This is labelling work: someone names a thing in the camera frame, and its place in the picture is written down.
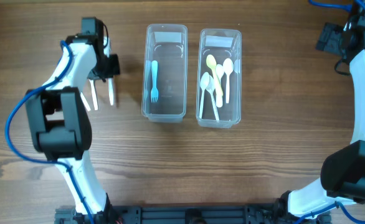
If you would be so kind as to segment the white plastic spoon pair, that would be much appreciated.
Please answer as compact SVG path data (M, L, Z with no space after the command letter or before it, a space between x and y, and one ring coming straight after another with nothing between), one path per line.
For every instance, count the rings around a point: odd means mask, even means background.
M230 58L224 60L223 63L224 73L226 74L226 85L225 85L225 102L229 103L230 100L230 75L234 71L234 63Z
M216 106L216 100L214 98L214 91L215 91L214 79L210 75L208 75L208 78L209 78L209 83L207 84L206 90L209 92L209 94L211 96L212 108L213 108L215 119L217 122L219 122L219 114L218 114L218 110L217 110L217 106Z

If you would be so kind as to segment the yellow plastic spoon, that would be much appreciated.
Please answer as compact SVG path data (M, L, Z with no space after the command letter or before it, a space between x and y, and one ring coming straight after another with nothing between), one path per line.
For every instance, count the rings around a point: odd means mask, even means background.
M214 79L214 86L215 86L215 90L216 90L216 95L217 96L223 96L224 92L222 91L222 87L221 87L219 78L218 78L217 73L216 73L217 62L216 62L216 59L213 55L209 54L206 57L206 65L210 68L210 70L212 72L212 76L213 76L213 79Z

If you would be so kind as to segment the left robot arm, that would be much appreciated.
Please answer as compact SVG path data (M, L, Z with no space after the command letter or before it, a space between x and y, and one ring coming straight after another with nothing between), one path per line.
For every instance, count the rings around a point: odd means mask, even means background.
M115 102L113 78L120 74L118 56L111 52L106 25L96 17L82 18L81 31L61 42L63 55L51 77L26 93L26 111L32 143L45 162L63 175L75 200L70 223L119 223L108 194L99 183L90 160L92 127L82 90L86 82L108 83Z

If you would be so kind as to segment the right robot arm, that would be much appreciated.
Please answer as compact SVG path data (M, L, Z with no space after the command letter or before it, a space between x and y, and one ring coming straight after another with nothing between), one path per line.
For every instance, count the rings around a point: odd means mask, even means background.
M344 26L327 23L319 38L318 50L341 58L335 64L348 65L354 87L354 129L348 146L328 156L318 179L302 189L287 191L276 199L273 219L293 223L315 221L334 208L342 209L352 222L360 221L350 215L348 205L365 204L365 1L337 5L349 13Z

